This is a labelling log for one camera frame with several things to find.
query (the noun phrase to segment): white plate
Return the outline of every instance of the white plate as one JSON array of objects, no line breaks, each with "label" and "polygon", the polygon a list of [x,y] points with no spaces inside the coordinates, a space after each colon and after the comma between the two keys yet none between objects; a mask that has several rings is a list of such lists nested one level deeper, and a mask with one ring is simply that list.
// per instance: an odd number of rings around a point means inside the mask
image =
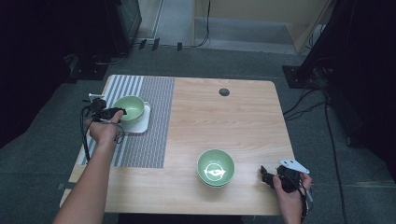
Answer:
[{"label": "white plate", "polygon": [[123,124],[120,126],[126,133],[143,133],[149,128],[149,114],[151,112],[151,105],[148,102],[145,102],[145,112],[143,113],[142,119],[136,124]]}]

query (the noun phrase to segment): human arm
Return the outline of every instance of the human arm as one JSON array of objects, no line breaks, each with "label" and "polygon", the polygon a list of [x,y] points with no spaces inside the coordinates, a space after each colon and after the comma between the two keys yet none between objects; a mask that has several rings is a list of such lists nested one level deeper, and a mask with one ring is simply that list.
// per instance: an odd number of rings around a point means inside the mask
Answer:
[{"label": "human arm", "polygon": [[[117,123],[122,114],[117,112],[111,122]],[[117,126],[93,122],[90,135],[96,141],[96,150],[53,223],[102,223]]]},{"label": "human arm", "polygon": [[[303,186],[306,190],[311,189],[312,178],[307,174],[300,174]],[[280,212],[282,213],[285,224],[301,223],[301,214],[303,212],[303,205],[301,201],[301,195],[298,190],[287,193],[282,189],[282,183],[279,177],[274,176],[274,187],[277,194],[277,201],[279,204]]]}]

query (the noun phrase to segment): black fabric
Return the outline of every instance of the black fabric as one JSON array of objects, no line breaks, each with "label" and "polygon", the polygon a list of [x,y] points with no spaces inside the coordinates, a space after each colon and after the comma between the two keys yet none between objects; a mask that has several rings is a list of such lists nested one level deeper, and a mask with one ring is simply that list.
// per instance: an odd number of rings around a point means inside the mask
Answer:
[{"label": "black fabric", "polygon": [[243,224],[241,216],[119,214],[119,224]]}]

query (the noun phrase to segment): white device part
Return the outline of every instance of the white device part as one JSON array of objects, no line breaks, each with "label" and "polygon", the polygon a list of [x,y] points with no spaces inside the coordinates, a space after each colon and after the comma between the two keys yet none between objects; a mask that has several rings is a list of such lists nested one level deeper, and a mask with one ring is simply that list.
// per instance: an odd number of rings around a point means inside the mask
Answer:
[{"label": "white device part", "polygon": [[301,173],[309,174],[309,170],[303,167],[299,162],[295,160],[279,161],[279,163],[291,170],[295,170]]},{"label": "white device part", "polygon": [[90,97],[90,101],[92,102],[94,99],[96,99],[96,98],[104,98],[105,96],[104,95],[99,95],[99,94],[92,94],[92,93],[89,93],[88,94],[88,97]]}]

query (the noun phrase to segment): light wood tabletop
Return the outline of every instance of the light wood tabletop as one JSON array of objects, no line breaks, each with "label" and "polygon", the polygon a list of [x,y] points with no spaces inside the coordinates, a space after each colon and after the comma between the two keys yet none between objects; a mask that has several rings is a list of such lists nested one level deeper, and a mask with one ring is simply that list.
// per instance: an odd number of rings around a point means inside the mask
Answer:
[{"label": "light wood tabletop", "polygon": [[[219,94],[223,88],[228,96]],[[233,180],[219,189],[205,185],[196,170],[211,148],[235,162]],[[276,193],[262,183],[259,169],[275,174],[284,159],[294,155],[274,83],[175,77],[163,168],[111,167],[106,211],[279,215]],[[84,168],[76,163],[69,182]]]}]

